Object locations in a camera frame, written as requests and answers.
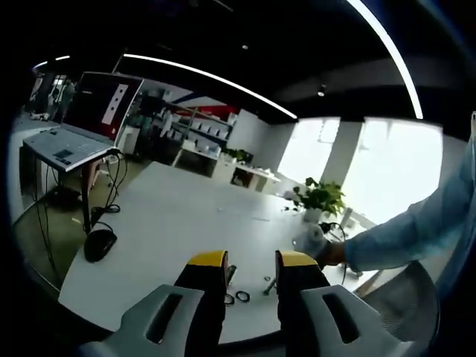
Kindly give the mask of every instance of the person's arm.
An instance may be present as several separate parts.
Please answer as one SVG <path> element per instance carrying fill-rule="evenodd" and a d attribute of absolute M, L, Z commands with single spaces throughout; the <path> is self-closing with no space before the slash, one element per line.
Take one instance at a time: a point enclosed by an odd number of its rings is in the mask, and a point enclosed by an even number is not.
<path fill-rule="evenodd" d="M 470 141 L 460 169 L 442 187 L 345 246 L 333 245 L 326 264 L 347 262 L 356 271 L 396 268 L 459 239 L 475 191 L 472 145 Z"/>

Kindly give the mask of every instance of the floor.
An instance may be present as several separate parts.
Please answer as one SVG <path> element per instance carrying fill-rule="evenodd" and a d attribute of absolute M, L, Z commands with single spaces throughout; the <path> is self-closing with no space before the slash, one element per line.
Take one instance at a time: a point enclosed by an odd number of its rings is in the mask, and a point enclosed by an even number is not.
<path fill-rule="evenodd" d="M 148 164 L 148 161 L 136 162 L 127 159 L 127 174 L 122 185 L 119 187 L 119 195 Z M 111 165 L 112 177 L 115 177 L 118 167 L 117 164 Z M 122 161 L 118 173 L 119 179 L 123 177 L 125 172 L 126 165 Z M 107 176 L 98 176 L 96 184 L 89 194 L 90 208 L 104 206 L 109 191 L 111 190 L 108 183 L 109 178 Z M 65 178 L 64 185 L 80 192 L 79 173 Z M 48 255 L 45 250 L 42 231 L 39 225 L 38 211 L 42 220 L 43 229 L 46 231 L 44 200 L 26 211 L 15 223 L 13 230 L 26 262 L 29 263 L 37 273 L 41 274 L 46 280 L 59 289 L 74 256 L 86 239 L 86 234 L 83 230 L 83 213 L 80 206 L 78 206 L 78 209 L 70 212 L 61 211 L 51 206 L 47 207 L 49 237 L 52 255 L 59 273 L 60 281 L 58 281 L 48 261 Z"/>

